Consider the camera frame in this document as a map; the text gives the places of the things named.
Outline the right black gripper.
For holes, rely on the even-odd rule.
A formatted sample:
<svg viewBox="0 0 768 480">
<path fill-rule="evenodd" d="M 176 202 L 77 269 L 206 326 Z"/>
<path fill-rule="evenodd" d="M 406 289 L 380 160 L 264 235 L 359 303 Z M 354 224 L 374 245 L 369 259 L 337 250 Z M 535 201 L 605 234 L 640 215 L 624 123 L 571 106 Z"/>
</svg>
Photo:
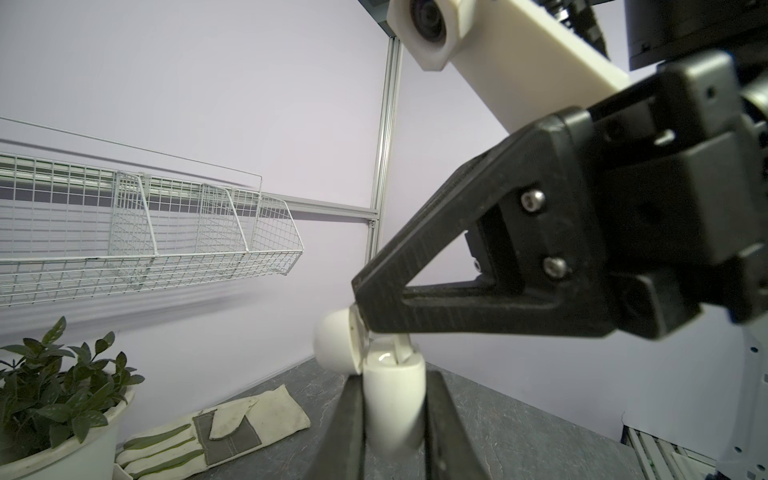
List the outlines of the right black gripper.
<svg viewBox="0 0 768 480">
<path fill-rule="evenodd" d="M 708 50 L 589 110 L 596 206 L 620 330 L 658 339 L 706 304 L 736 324 L 767 311 L 767 111 L 734 58 Z"/>
</svg>

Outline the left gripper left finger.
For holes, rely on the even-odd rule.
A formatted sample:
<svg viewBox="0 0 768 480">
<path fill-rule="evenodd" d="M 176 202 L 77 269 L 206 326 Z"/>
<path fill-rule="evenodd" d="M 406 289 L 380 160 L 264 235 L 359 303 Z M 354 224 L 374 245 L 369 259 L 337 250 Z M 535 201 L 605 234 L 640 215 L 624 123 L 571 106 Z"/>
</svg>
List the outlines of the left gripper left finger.
<svg viewBox="0 0 768 480">
<path fill-rule="evenodd" d="M 364 412 L 362 377 L 349 376 L 305 479 L 364 478 Z"/>
</svg>

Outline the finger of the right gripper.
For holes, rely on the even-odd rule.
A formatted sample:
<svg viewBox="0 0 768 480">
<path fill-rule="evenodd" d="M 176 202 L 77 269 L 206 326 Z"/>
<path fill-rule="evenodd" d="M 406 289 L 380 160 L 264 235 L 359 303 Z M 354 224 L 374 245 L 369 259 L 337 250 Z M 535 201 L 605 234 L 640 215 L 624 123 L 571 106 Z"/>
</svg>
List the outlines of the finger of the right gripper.
<svg viewBox="0 0 768 480">
<path fill-rule="evenodd" d="M 618 306 L 590 191 L 595 128 L 568 108 L 465 162 L 352 282 L 376 333 L 599 338 Z"/>
</svg>

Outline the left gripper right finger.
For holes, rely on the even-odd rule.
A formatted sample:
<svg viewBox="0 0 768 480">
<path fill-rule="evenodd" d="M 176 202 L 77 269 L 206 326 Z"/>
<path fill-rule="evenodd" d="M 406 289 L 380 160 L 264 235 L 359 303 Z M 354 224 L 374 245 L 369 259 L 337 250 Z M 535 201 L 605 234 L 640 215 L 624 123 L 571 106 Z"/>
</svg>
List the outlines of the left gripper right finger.
<svg viewBox="0 0 768 480">
<path fill-rule="evenodd" d="M 425 467 L 427 479 L 488 479 L 462 424 L 444 376 L 426 375 Z"/>
</svg>

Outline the white earbud charging case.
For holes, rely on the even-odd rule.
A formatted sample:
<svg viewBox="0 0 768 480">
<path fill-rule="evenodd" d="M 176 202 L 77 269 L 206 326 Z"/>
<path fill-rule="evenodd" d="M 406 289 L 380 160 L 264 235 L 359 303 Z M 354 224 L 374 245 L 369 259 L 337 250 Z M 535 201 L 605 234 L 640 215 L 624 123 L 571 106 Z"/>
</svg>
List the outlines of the white earbud charging case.
<svg viewBox="0 0 768 480">
<path fill-rule="evenodd" d="M 352 305 L 317 324 L 313 348 L 324 369 L 362 381 L 365 437 L 376 454 L 404 457 L 420 447 L 426 362 L 408 334 L 370 333 Z"/>
</svg>

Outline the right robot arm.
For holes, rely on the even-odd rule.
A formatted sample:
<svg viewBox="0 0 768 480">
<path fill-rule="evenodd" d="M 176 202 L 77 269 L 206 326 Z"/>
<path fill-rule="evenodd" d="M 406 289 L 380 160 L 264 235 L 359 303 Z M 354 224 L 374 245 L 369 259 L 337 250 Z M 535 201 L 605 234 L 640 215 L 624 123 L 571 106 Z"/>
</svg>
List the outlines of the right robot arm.
<svg viewBox="0 0 768 480">
<path fill-rule="evenodd" d="M 353 279 L 368 330 L 663 338 L 705 304 L 745 335 L 719 479 L 767 475 L 767 5 L 629 1 L 632 83 L 587 1 L 393 1 L 507 130 Z"/>
</svg>

